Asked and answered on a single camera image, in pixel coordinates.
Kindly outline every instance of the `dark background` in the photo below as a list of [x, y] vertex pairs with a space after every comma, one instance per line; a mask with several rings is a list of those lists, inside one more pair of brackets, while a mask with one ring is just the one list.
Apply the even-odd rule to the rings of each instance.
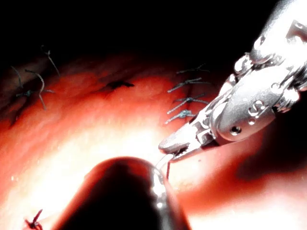
[[4, 7], [0, 67], [27, 62], [42, 44], [58, 62], [76, 55], [131, 51], [175, 57], [192, 66], [204, 62], [217, 68], [233, 65], [251, 49], [275, 3], [113, 2], [109, 6], [84, 1], [79, 6]]

